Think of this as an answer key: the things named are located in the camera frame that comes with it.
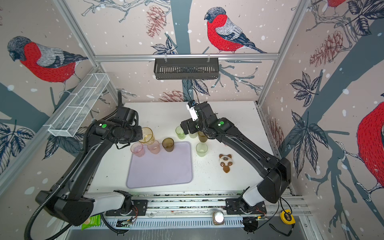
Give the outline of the pale green frosted glass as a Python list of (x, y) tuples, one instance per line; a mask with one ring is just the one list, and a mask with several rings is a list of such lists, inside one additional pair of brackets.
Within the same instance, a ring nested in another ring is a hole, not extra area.
[(189, 137), (192, 139), (196, 138), (197, 136), (198, 136), (198, 133), (193, 133), (193, 134), (189, 133)]

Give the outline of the small green glass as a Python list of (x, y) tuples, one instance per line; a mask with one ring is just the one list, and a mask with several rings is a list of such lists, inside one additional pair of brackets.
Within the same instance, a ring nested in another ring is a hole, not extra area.
[(183, 140), (186, 138), (186, 135), (184, 134), (184, 131), (180, 126), (176, 127), (175, 132), (180, 140)]

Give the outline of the pink glass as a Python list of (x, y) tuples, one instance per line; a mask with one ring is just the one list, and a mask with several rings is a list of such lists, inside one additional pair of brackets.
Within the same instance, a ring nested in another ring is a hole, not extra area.
[(137, 157), (142, 157), (145, 154), (144, 145), (140, 142), (131, 145), (131, 152)]
[(160, 148), (160, 143), (157, 141), (157, 140), (155, 140), (153, 143), (151, 143), (151, 144), (149, 144), (148, 146), (147, 146), (147, 148), (148, 148), (148, 150), (152, 153), (152, 154), (158, 154), (159, 152), (160, 152), (160, 150), (161, 150), (161, 148)]

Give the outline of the yellow glass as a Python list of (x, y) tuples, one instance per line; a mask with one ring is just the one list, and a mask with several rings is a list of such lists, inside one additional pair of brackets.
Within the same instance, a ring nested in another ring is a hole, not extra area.
[(151, 145), (156, 140), (153, 131), (148, 127), (142, 128), (142, 135), (143, 135), (143, 138), (139, 140), (139, 142), (144, 145)]

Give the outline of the pale green short glass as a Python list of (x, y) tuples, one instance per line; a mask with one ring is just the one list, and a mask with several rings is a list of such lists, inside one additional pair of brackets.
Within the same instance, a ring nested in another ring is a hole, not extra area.
[(208, 152), (208, 145), (206, 143), (198, 143), (196, 145), (196, 152), (199, 157), (204, 157)]

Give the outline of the olive amber glass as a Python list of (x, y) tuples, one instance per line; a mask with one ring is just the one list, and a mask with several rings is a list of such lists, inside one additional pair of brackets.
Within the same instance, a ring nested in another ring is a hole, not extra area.
[(162, 142), (162, 146), (167, 152), (172, 152), (175, 147), (175, 142), (172, 138), (165, 138)]

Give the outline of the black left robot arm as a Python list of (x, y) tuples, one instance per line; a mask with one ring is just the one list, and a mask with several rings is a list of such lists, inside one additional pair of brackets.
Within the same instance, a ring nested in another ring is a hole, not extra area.
[(121, 144), (124, 148), (143, 138), (139, 126), (138, 112), (124, 107), (122, 94), (118, 91), (118, 105), (114, 115), (107, 116), (89, 125), (83, 135), (83, 148), (64, 175), (48, 191), (40, 191), (36, 197), (38, 208), (29, 219), (24, 238), (32, 239), (33, 223), (42, 210), (51, 216), (68, 223), (62, 230), (51, 237), (55, 240), (71, 226), (80, 226), (90, 217), (99, 215), (104, 219), (104, 212), (121, 210), (124, 214), (131, 211), (137, 215), (132, 196), (122, 190), (111, 193), (87, 196), (86, 190), (90, 179), (112, 145)]

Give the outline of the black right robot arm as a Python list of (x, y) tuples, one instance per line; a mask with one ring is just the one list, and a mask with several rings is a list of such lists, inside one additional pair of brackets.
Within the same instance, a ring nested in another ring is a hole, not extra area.
[(291, 163), (286, 158), (277, 158), (249, 140), (227, 118), (217, 118), (208, 102), (187, 103), (191, 118), (182, 121), (185, 134), (203, 132), (208, 139), (217, 140), (232, 148), (256, 169), (263, 178), (257, 185), (248, 188), (241, 200), (250, 207), (260, 202), (277, 203), (292, 181)]

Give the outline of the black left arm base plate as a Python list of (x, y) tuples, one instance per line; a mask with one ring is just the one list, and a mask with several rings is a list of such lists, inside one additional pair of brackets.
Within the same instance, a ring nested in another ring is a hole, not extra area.
[(148, 200), (132, 200), (127, 209), (110, 210), (105, 213), (107, 217), (145, 216)]

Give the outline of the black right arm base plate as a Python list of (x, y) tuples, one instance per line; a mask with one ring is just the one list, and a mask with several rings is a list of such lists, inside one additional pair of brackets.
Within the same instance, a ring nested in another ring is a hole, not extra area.
[(228, 215), (266, 215), (267, 210), (264, 202), (255, 206), (248, 205), (243, 199), (225, 199), (223, 208)]

